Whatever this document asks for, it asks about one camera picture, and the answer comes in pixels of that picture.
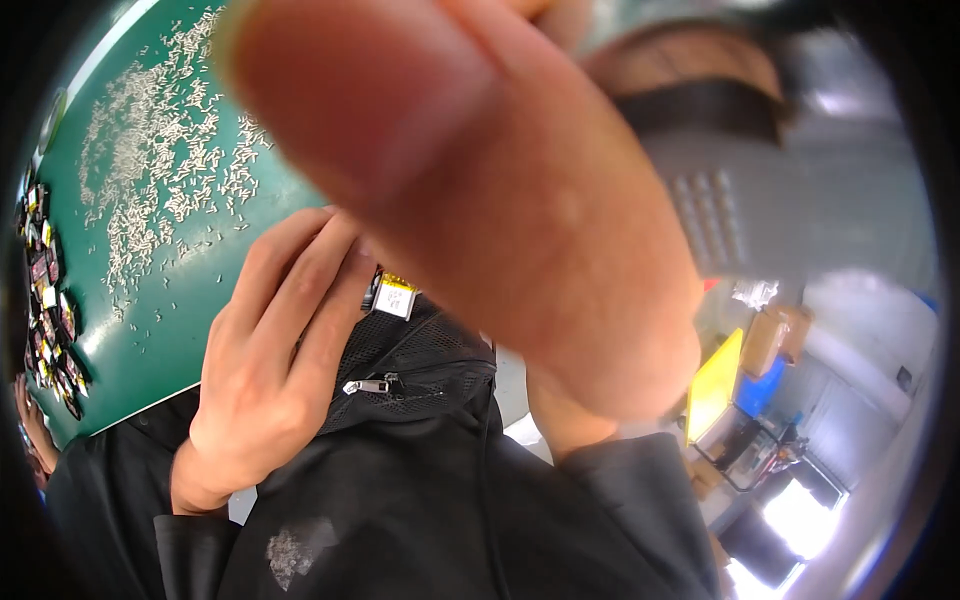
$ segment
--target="zipper pull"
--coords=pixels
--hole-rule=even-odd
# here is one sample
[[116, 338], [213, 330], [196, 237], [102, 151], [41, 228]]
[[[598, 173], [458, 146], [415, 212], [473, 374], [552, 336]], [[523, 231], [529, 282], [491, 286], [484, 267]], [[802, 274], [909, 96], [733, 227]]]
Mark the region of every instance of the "zipper pull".
[[389, 394], [392, 384], [400, 385], [400, 376], [395, 372], [388, 372], [383, 376], [383, 379], [361, 379], [359, 381], [348, 381], [344, 384], [344, 394], [347, 396], [352, 396], [357, 392]]

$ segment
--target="green table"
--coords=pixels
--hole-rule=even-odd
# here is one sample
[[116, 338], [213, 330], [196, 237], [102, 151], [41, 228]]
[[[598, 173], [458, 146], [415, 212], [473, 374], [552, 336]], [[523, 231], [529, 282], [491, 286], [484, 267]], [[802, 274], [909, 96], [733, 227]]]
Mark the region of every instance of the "green table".
[[219, 7], [151, 8], [80, 90], [38, 170], [91, 377], [79, 422], [33, 386], [60, 447], [196, 385], [250, 243], [326, 204], [223, 95], [207, 57]]

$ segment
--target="yellow board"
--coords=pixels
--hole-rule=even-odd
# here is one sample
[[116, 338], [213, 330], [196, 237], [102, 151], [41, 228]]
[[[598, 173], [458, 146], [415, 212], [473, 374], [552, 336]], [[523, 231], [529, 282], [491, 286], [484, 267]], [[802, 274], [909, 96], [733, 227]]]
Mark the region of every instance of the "yellow board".
[[686, 445], [707, 433], [730, 406], [742, 345], [743, 329], [737, 329], [693, 376], [686, 396]]

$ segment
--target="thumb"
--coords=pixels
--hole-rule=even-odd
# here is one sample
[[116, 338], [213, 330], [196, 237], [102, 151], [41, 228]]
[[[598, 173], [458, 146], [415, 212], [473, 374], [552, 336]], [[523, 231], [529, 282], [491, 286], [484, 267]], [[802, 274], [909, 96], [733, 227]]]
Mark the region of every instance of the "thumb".
[[385, 264], [599, 415], [675, 401], [699, 353], [677, 217], [607, 99], [506, 3], [270, 0], [225, 20], [228, 83]]

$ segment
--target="black sleeve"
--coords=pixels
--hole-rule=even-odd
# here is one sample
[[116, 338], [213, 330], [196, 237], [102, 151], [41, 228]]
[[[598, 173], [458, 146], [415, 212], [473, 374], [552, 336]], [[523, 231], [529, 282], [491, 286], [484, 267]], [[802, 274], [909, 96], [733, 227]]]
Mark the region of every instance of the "black sleeve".
[[659, 433], [588, 446], [560, 469], [604, 506], [672, 588], [690, 592], [683, 597], [703, 589], [720, 597], [707, 526], [675, 437]]
[[212, 600], [241, 527], [225, 518], [154, 518], [156, 550], [167, 600]]

